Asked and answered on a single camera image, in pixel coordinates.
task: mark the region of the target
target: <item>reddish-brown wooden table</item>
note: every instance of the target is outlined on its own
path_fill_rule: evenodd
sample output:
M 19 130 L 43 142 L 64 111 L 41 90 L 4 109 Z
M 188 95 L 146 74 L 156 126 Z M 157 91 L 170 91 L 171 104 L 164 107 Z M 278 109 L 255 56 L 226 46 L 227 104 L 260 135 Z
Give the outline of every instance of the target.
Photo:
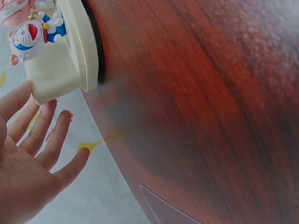
M 85 98 L 151 221 L 141 184 L 205 224 L 299 223 L 299 2 L 88 2 L 107 69 Z

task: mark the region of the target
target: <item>doraemon's face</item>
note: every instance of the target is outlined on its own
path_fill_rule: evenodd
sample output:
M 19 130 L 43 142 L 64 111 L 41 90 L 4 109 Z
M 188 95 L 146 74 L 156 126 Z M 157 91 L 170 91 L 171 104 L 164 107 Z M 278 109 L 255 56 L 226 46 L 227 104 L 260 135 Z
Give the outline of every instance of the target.
M 38 43 L 43 36 L 42 31 L 39 22 L 27 21 L 15 30 L 12 37 L 13 44 L 20 50 L 28 50 Z

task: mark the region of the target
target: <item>black rubber edge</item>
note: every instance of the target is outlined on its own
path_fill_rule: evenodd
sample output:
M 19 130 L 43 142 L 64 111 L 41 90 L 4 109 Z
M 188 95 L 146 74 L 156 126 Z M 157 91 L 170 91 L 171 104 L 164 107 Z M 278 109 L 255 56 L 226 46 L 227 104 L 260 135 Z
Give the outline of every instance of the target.
M 95 36 L 95 40 L 97 43 L 97 50 L 98 50 L 98 58 L 99 58 L 99 73 L 98 73 L 98 84 L 103 84 L 105 79 L 105 69 L 106 69 L 106 63 L 105 63 L 105 53 L 103 49 L 103 43 L 102 43 L 102 37 L 100 33 L 100 29 L 95 17 L 95 14 L 88 4 L 87 0 L 81 0 L 88 16 L 91 21 L 93 32 Z

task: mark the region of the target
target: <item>doraemon toy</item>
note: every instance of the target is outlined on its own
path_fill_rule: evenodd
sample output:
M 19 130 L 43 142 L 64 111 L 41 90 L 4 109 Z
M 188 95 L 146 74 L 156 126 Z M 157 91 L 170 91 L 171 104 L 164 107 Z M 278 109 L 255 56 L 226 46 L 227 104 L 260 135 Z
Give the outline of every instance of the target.
M 37 57 L 45 43 L 56 43 L 66 35 L 64 20 L 60 12 L 55 12 L 50 18 L 44 12 L 38 12 L 32 18 L 39 17 L 44 22 L 27 21 L 17 27 L 8 35 L 10 41 L 11 65 L 19 61 L 25 63 Z

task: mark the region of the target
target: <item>cream plastic holder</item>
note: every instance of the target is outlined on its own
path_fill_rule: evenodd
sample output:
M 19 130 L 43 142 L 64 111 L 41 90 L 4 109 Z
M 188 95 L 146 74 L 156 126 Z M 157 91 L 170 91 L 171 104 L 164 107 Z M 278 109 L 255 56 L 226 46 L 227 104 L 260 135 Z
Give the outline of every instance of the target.
M 43 52 L 24 63 L 33 82 L 33 97 L 40 105 L 76 89 L 97 88 L 99 61 L 92 25 L 81 0 L 56 0 L 62 13 L 66 36 L 47 43 Z

